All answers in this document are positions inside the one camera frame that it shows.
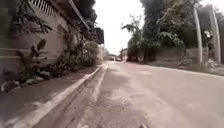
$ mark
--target concrete curb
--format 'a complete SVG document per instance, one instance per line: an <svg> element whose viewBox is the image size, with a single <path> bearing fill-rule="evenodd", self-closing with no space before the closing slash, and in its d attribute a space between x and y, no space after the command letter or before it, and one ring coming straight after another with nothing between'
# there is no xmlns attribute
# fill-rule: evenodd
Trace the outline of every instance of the concrete curb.
<svg viewBox="0 0 224 128"><path fill-rule="evenodd" d="M85 88L103 66L99 66L92 74L87 74L79 81L57 94L51 101L41 105L37 110L29 113L17 122L13 128L50 128L56 119L71 104L73 99Z"/></svg>

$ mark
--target utility pole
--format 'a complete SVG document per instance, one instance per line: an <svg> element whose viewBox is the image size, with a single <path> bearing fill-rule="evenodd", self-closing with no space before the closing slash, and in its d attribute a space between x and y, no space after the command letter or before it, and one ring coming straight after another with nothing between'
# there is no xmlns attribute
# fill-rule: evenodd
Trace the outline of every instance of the utility pole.
<svg viewBox="0 0 224 128"><path fill-rule="evenodd" d="M220 34L219 34L219 25L217 22L216 14L212 6L209 8L209 15L212 26L213 33L213 45L214 45L214 53L215 60L218 64L221 64L221 46L220 46Z"/></svg>
<svg viewBox="0 0 224 128"><path fill-rule="evenodd" d="M197 4L192 0L194 4L194 18L195 18L195 25L197 30L197 38L198 38L198 62L200 64L203 63L203 47L202 47L202 35L201 35L201 27L198 17L198 11L197 11Z"/></svg>

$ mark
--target street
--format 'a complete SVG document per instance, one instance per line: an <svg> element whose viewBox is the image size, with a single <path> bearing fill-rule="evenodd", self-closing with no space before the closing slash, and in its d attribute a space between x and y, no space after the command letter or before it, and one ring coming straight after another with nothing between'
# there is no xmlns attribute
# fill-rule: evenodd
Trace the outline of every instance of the street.
<svg viewBox="0 0 224 128"><path fill-rule="evenodd" d="M117 62L105 70L58 128L224 128L223 77Z"/></svg>

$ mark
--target white sky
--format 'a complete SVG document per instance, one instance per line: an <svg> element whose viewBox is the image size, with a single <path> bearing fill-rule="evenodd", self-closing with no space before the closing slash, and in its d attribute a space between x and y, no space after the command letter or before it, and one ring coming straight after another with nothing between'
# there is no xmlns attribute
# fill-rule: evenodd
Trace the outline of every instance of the white sky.
<svg viewBox="0 0 224 128"><path fill-rule="evenodd" d="M224 0L203 0L203 4L212 3L224 12ZM104 29L105 46L110 53L118 54L127 47L131 33L121 30L121 24L131 22L130 15L143 15L139 0L96 0L98 26Z"/></svg>

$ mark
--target wall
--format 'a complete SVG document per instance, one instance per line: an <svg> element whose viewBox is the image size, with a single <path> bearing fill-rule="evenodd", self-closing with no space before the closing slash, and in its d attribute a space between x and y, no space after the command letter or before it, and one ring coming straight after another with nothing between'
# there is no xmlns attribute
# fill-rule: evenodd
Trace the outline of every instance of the wall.
<svg viewBox="0 0 224 128"><path fill-rule="evenodd" d="M6 37L7 29L4 33L0 34L0 75L1 72L6 70L18 71L20 63L19 57L15 55L17 49L21 49L23 53L29 53L32 45L36 46L41 39L47 41L43 51L46 52L44 57L47 57L46 63L54 61L61 52L66 49L65 41L63 40L64 33L59 30L59 26L68 31L66 20L60 16L57 11L51 7L44 0L30 0L30 4L35 10L38 17L45 20L53 31L48 34L31 34L27 36L21 36L16 40L11 40ZM10 22L10 18L6 18L4 22ZM75 37L73 43L77 43L78 38Z"/></svg>

